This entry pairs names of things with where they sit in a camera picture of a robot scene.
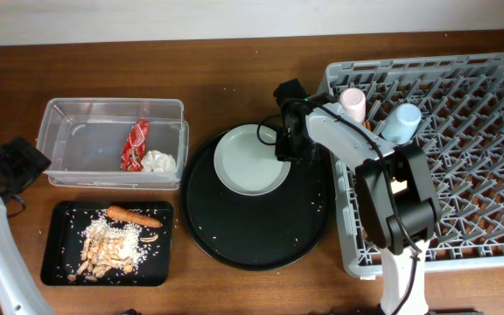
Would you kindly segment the light blue plastic cup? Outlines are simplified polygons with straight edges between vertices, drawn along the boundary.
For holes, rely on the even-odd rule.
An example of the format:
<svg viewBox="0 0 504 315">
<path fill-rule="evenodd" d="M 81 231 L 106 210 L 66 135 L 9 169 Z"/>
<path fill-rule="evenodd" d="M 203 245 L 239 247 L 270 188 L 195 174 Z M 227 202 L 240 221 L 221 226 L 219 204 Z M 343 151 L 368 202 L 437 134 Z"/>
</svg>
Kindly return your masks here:
<svg viewBox="0 0 504 315">
<path fill-rule="evenodd" d="M 416 105 L 401 104 L 385 119 L 381 137 L 394 144 L 406 144 L 415 134 L 421 119 L 422 113 Z"/>
</svg>

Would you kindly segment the red snack wrapper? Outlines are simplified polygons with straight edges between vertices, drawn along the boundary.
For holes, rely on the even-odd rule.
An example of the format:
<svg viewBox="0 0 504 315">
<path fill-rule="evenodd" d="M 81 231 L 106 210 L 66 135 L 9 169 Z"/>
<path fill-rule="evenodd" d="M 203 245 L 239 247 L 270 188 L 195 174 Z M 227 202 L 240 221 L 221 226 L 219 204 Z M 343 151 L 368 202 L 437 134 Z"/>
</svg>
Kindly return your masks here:
<svg viewBox="0 0 504 315">
<path fill-rule="evenodd" d="M 140 172 L 144 168 L 142 159 L 145 155 L 148 128 L 147 120 L 139 120 L 131 127 L 121 155 L 123 172 Z"/>
</svg>

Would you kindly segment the wooden chopstick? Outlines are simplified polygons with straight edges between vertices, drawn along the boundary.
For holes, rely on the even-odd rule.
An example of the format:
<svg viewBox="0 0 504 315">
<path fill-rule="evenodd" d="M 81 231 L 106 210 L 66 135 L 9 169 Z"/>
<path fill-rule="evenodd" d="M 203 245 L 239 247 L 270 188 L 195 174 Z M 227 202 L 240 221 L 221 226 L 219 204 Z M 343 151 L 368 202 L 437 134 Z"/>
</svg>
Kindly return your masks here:
<svg viewBox="0 0 504 315">
<path fill-rule="evenodd" d="M 363 123 L 363 125 L 364 125 L 364 127 L 365 127 L 367 130 L 369 130 L 369 131 L 371 130 L 371 127 L 370 127 L 370 122 L 365 121 L 365 122 Z"/>
</svg>

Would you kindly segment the grey dishwasher rack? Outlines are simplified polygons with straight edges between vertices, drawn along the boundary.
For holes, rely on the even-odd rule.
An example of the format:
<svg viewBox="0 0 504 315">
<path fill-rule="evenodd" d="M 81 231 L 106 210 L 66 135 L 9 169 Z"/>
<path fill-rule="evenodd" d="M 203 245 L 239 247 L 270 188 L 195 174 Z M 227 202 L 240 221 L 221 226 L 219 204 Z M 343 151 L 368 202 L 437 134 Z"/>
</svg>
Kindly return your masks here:
<svg viewBox="0 0 504 315">
<path fill-rule="evenodd" d="M 427 271 L 504 267 L 504 52 L 336 62 L 319 88 L 362 90 L 375 133 L 401 104 L 420 108 L 412 140 L 443 208 Z"/>
</svg>

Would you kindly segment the grey round plate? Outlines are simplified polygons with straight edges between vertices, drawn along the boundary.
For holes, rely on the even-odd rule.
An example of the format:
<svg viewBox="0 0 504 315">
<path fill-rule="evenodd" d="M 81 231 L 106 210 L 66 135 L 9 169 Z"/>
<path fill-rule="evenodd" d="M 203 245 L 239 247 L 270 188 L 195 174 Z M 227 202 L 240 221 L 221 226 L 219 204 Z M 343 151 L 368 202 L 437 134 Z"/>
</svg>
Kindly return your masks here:
<svg viewBox="0 0 504 315">
<path fill-rule="evenodd" d="M 277 133 L 269 127 L 245 124 L 221 137 L 213 154 L 219 180 L 231 191 L 260 196 L 278 188 L 287 178 L 290 162 L 276 158 Z"/>
</svg>

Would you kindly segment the orange carrot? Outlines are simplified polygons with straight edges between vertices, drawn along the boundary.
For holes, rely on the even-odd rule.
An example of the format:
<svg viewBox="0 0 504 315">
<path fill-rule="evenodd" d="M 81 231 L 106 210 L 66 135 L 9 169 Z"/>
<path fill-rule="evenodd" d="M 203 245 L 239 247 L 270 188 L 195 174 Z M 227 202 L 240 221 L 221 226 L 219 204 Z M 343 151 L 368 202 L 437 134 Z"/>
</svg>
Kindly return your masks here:
<svg viewBox="0 0 504 315">
<path fill-rule="evenodd" d="M 162 223 L 151 217 L 132 212 L 119 206 L 110 206 L 107 210 L 107 216 L 113 220 L 126 221 L 142 225 L 148 228 L 161 228 Z"/>
</svg>

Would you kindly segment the rice and food scraps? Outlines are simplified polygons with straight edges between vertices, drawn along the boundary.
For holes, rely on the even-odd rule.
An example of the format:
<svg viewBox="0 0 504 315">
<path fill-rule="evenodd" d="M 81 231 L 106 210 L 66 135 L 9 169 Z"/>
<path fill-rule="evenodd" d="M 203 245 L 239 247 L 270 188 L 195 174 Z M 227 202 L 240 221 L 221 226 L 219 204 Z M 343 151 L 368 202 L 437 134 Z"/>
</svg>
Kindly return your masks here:
<svg viewBox="0 0 504 315">
<path fill-rule="evenodd" d="M 80 233 L 80 262 L 66 275 L 68 282 L 82 279 L 94 283 L 110 271 L 118 276 L 136 275 L 147 261 L 151 245 L 158 241 L 157 228 L 113 220 L 107 216 L 108 208 L 99 210 Z M 127 210 L 142 214 L 137 209 Z"/>
</svg>

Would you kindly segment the black rectangular tray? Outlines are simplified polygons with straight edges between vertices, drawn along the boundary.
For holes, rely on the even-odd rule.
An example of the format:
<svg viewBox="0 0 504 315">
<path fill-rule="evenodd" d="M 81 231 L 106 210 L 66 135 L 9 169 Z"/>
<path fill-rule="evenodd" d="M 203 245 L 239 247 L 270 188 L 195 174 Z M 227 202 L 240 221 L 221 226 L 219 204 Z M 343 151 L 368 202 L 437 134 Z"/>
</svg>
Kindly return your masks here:
<svg viewBox="0 0 504 315">
<path fill-rule="evenodd" d="M 111 201 L 62 201 L 53 210 L 45 256 L 41 270 L 41 280 L 46 285 L 121 285 L 121 286 L 159 286 L 168 277 L 171 247 L 173 208 L 166 201 L 117 202 L 126 209 L 139 210 L 162 222 L 158 228 L 158 240 L 151 245 L 147 261 L 139 273 L 118 276 L 110 271 L 96 282 L 79 279 L 67 281 L 67 274 L 80 262 L 81 232 L 97 212 L 112 206 Z"/>
</svg>

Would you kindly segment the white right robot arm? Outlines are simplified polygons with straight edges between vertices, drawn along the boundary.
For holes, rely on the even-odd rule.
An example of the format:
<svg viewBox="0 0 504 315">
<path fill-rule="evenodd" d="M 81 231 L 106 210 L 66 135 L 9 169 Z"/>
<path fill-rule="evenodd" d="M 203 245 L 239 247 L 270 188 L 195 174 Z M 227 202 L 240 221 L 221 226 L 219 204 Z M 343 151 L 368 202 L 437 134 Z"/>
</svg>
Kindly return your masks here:
<svg viewBox="0 0 504 315">
<path fill-rule="evenodd" d="M 320 146 L 355 172 L 361 224 L 380 250 L 381 314 L 426 314 L 426 251 L 442 216 L 423 150 L 391 143 L 356 122 L 327 92 L 307 94 L 296 79 L 273 97 L 283 127 L 277 132 L 280 161 L 312 161 Z"/>
</svg>

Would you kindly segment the black round tray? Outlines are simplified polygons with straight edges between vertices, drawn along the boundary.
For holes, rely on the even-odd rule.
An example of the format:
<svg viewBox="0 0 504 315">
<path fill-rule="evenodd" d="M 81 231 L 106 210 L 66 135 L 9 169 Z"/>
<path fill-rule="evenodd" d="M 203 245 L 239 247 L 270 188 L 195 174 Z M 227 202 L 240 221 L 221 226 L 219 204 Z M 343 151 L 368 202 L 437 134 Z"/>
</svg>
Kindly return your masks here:
<svg viewBox="0 0 504 315">
<path fill-rule="evenodd" d="M 223 135 L 204 142 L 180 184 L 180 215 L 196 244 L 241 270 L 273 270 L 305 256 L 325 236 L 335 212 L 327 160 L 293 164 L 283 184 L 263 196 L 225 187 L 214 171 Z"/>
</svg>

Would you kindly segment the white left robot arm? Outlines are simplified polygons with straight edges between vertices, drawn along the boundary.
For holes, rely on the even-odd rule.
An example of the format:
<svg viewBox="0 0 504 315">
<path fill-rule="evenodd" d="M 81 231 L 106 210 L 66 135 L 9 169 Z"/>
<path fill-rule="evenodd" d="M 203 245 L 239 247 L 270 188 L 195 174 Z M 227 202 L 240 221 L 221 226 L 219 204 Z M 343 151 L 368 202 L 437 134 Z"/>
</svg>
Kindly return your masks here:
<svg viewBox="0 0 504 315">
<path fill-rule="evenodd" d="M 0 147 L 0 314 L 52 314 L 11 233 L 6 203 L 19 197 L 51 164 L 42 152 L 18 137 Z"/>
</svg>

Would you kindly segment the white tissue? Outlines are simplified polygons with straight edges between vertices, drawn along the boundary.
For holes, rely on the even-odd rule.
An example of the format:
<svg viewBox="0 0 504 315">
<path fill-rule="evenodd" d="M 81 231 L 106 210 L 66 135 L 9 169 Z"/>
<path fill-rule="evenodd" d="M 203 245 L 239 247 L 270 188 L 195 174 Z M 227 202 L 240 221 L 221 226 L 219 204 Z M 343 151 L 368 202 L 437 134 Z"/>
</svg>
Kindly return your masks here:
<svg viewBox="0 0 504 315">
<path fill-rule="evenodd" d="M 144 172 L 175 172 L 177 169 L 174 157 L 158 150 L 148 151 L 141 163 Z"/>
</svg>

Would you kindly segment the pink plastic cup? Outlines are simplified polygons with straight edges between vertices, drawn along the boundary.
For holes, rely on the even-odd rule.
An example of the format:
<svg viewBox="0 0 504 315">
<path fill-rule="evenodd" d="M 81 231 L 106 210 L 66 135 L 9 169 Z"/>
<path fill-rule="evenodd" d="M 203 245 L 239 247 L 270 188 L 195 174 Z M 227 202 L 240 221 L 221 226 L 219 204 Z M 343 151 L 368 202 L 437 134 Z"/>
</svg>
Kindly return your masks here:
<svg viewBox="0 0 504 315">
<path fill-rule="evenodd" d="M 344 90 L 339 96 L 339 103 L 344 111 L 356 122 L 363 123 L 366 119 L 366 96 L 356 87 Z"/>
</svg>

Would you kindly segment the clear plastic bin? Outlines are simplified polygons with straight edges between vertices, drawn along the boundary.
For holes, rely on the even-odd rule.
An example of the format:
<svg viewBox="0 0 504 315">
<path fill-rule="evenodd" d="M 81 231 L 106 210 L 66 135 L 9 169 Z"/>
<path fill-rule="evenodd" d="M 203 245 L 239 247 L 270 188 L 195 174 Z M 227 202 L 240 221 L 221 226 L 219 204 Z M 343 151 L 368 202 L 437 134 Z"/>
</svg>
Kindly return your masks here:
<svg viewBox="0 0 504 315">
<path fill-rule="evenodd" d="M 149 123 L 147 151 L 176 161 L 173 171 L 122 171 L 130 130 Z M 188 156 L 189 125 L 178 99 L 54 98 L 47 103 L 37 149 L 51 160 L 54 186 L 176 190 Z"/>
</svg>

